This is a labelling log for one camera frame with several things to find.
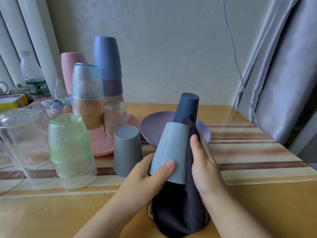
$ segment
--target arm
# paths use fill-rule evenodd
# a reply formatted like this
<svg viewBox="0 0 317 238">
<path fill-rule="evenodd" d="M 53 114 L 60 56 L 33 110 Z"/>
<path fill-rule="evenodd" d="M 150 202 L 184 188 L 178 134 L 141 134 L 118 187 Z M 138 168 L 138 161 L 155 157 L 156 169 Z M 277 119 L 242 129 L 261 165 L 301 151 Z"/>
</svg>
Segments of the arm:
<svg viewBox="0 0 317 238">
<path fill-rule="evenodd" d="M 170 160 L 148 176 L 154 154 L 146 156 L 130 172 L 114 196 L 85 224 L 74 238 L 117 238 L 122 229 L 160 191 L 172 174 Z"/>
<path fill-rule="evenodd" d="M 194 156 L 192 173 L 202 201 L 221 238 L 272 237 L 227 191 L 216 161 L 206 141 L 201 144 L 196 135 L 191 137 Z"/>
</svg>

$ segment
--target gray cup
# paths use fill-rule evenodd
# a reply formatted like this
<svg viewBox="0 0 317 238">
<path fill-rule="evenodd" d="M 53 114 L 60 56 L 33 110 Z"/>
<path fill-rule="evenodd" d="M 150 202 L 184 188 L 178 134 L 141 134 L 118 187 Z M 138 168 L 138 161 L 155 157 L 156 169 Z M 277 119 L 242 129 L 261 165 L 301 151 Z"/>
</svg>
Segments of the gray cup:
<svg viewBox="0 0 317 238">
<path fill-rule="evenodd" d="M 166 123 L 149 170 L 150 175 L 153 175 L 168 160 L 173 160 L 175 170 L 167 181 L 185 184 L 186 153 L 190 130 L 189 126 L 182 123 Z"/>
<path fill-rule="evenodd" d="M 113 170 L 127 177 L 134 166 L 143 159 L 139 130 L 131 125 L 114 132 Z"/>
</svg>

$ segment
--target bottle label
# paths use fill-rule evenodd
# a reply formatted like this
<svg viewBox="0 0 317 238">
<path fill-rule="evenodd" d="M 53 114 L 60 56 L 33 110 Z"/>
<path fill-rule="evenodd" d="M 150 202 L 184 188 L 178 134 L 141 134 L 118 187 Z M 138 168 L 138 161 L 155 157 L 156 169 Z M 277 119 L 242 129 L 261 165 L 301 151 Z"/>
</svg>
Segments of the bottle label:
<svg viewBox="0 0 317 238">
<path fill-rule="evenodd" d="M 35 96 L 45 95 L 50 92 L 49 88 L 47 87 L 46 80 L 37 82 L 26 81 L 26 85 L 29 87 L 31 94 Z"/>
</svg>

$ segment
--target water bottle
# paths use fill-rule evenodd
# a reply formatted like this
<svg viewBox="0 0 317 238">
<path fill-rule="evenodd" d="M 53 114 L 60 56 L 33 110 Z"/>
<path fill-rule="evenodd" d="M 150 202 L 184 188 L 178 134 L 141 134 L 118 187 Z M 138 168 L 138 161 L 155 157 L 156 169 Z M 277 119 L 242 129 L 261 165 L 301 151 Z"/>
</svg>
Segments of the water bottle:
<svg viewBox="0 0 317 238">
<path fill-rule="evenodd" d="M 42 69 L 31 57 L 29 51 L 22 51 L 20 67 L 34 101 L 51 97 Z"/>
</svg>

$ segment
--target pink cup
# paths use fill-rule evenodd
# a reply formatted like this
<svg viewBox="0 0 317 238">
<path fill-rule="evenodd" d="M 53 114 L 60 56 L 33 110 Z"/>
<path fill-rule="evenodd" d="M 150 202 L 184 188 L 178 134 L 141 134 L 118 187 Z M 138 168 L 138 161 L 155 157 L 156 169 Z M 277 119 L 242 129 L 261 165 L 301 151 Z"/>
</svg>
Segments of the pink cup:
<svg viewBox="0 0 317 238">
<path fill-rule="evenodd" d="M 62 53 L 61 68 L 63 71 L 67 94 L 72 94 L 72 77 L 75 63 L 88 64 L 85 56 L 82 53 Z"/>
</svg>

